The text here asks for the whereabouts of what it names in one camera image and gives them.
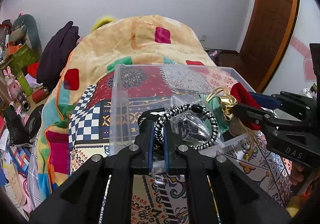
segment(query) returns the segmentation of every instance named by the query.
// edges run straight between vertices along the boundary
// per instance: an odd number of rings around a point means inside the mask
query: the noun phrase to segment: gray fabric
[[[36,141],[33,142],[31,148],[31,156],[28,168],[28,182],[27,187],[30,193],[30,202],[32,210],[34,211],[36,207],[41,204],[40,190],[38,186],[38,157],[36,155]]]

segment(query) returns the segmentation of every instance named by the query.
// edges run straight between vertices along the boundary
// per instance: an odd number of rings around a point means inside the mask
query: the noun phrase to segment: stuffed toy
[[[41,45],[36,20],[29,14],[18,17],[12,24],[9,42],[25,41],[29,49],[41,54]]]
[[[15,100],[18,93],[22,92],[21,85],[18,80],[15,79],[14,75],[11,73],[11,69],[8,66],[7,70],[3,70],[4,81],[8,88],[9,97]]]

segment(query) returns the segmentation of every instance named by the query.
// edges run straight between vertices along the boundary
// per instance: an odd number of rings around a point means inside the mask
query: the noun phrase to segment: black and white braided cord
[[[192,111],[194,111],[196,113],[202,113],[203,115],[205,115],[210,120],[211,130],[212,130],[211,137],[207,142],[205,142],[203,144],[199,144],[199,145],[191,145],[190,147],[192,147],[192,148],[194,148],[194,149],[199,151],[199,150],[206,149],[206,148],[208,148],[210,146],[213,146],[214,142],[217,139],[217,135],[218,135],[217,120],[215,119],[213,114],[210,111],[208,111],[208,109],[205,106],[200,106],[200,105],[186,104],[186,105],[181,105],[181,106],[178,106],[178,107],[171,108],[169,111],[166,111],[155,122],[155,128],[154,128],[154,136],[155,136],[155,138],[160,143],[164,143],[161,130],[162,130],[165,122],[167,120],[169,120],[170,118],[175,117],[176,115],[181,114],[183,112],[186,112],[188,110],[192,110]]]

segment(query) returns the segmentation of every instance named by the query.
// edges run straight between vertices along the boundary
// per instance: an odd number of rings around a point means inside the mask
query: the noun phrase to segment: pink bunny figurine
[[[3,71],[3,74],[4,74],[4,81],[8,88],[8,94],[11,98],[15,100],[17,98],[18,93],[22,92],[20,88],[20,84],[18,80],[14,79],[14,76],[11,73],[11,68],[9,66],[7,67],[7,71],[6,70]]]

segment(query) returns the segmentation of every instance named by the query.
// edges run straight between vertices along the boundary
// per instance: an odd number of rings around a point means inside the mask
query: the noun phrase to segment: pink heart sticker
[[[310,58],[303,61],[304,78],[306,81],[316,81],[316,75],[313,72],[313,64]]]

